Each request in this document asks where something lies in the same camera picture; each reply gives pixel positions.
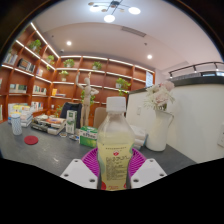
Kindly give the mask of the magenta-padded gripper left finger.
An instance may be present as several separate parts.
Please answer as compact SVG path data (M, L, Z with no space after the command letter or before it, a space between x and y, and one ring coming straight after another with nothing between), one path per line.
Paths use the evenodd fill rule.
M89 189L97 188L99 176L97 148L90 150L81 159L73 159L61 174L61 178Z

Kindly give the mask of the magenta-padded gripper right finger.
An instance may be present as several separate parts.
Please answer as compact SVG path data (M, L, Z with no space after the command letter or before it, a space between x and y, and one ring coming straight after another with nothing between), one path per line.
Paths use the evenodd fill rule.
M139 150L133 149L128 176L130 187L135 189L165 177L166 173L155 159L147 159Z

